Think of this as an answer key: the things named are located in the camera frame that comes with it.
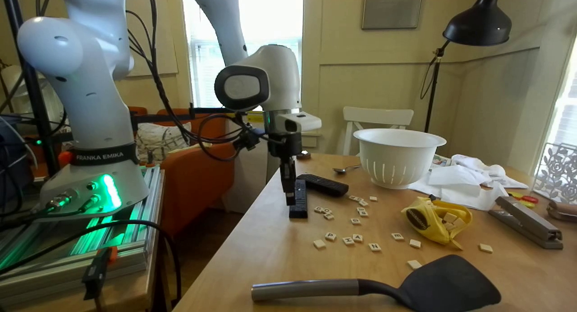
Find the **black remote control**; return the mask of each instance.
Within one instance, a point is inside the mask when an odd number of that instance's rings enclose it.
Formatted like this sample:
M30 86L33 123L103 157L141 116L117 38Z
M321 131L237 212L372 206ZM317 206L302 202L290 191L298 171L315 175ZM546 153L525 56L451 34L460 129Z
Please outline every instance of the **black remote control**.
M307 183L304 180L294 182L294 205L288 208L289 218L308 218Z
M348 185L327 178L315 176L314 174L301 174L298 180L305 180L307 188L316 190L325 195L341 197L348 192Z

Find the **picture frame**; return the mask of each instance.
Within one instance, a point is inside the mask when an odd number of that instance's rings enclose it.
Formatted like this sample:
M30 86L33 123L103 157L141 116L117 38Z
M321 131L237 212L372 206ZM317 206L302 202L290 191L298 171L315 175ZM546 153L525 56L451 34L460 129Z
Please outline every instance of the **picture frame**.
M422 0L365 0L363 30L415 29Z

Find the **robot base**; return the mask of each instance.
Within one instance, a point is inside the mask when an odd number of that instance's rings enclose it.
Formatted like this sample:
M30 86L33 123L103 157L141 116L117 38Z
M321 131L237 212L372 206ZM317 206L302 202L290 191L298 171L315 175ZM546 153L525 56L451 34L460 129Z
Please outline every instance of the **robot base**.
M37 222L109 216L142 201L148 196L148 187L142 169L132 161L100 166L67 165L42 187L41 209L59 195L70 196L70 203ZM91 198L96 202L84 213L74 214Z

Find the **cushion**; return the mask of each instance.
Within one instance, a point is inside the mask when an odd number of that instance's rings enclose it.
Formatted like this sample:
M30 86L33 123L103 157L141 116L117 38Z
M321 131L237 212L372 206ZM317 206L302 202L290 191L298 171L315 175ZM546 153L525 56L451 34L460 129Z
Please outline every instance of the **cushion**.
M184 124L190 131L190 123ZM166 159L169 152L181 148L187 148L180 130L176 126L160 126L151 123L138 124L136 133L136 146L140 162L150 163L149 156L156 163Z

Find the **spoon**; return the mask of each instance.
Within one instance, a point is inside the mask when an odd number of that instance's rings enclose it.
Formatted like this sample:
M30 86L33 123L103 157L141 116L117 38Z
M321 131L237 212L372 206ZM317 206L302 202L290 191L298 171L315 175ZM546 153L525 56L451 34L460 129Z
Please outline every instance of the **spoon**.
M334 172L338 173L338 174L346 174L347 170L349 169L358 169L360 168L362 165L352 165L352 166L348 166L344 169L340 169L340 168L332 168L334 170Z

